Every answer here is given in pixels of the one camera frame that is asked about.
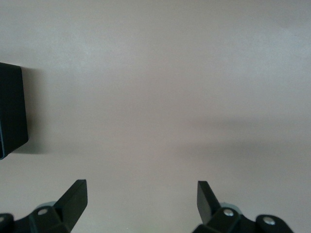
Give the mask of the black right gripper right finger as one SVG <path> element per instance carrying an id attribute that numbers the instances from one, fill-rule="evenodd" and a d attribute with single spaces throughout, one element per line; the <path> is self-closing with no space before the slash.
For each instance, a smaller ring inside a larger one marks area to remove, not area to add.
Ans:
<path id="1" fill-rule="evenodd" d="M 254 233 L 255 223 L 233 208 L 222 207 L 206 181 L 197 185 L 197 208 L 202 220 L 195 233 Z"/>

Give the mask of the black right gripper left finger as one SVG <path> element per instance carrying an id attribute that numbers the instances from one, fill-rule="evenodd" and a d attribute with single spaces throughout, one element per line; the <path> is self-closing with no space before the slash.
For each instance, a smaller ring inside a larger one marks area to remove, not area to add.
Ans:
<path id="1" fill-rule="evenodd" d="M 87 182 L 76 180 L 57 201 L 39 205 L 14 222 L 16 233 L 70 233 L 87 206 Z"/>

